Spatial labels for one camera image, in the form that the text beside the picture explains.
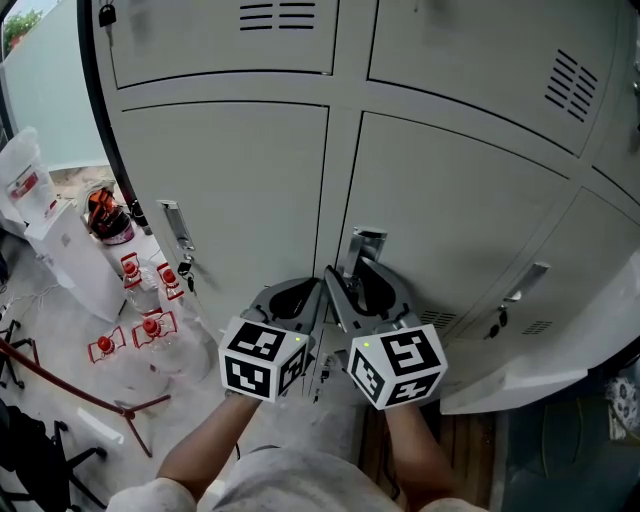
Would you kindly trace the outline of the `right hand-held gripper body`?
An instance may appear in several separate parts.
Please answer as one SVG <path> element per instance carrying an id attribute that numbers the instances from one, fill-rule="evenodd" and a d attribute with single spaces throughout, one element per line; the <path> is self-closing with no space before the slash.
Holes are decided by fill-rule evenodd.
<path id="1" fill-rule="evenodd" d="M 383 319 L 351 308 L 335 318 L 350 346 L 336 352 L 342 370 L 378 410 L 423 401 L 433 395 L 448 370 L 436 329 L 404 307 Z"/>

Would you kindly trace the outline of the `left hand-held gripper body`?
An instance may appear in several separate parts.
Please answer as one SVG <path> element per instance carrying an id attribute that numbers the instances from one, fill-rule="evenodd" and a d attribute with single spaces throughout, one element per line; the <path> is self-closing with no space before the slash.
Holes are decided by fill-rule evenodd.
<path id="1" fill-rule="evenodd" d="M 305 374 L 315 322 L 315 312 L 272 319 L 259 307 L 232 318 L 219 345 L 223 386 L 275 402 Z"/>

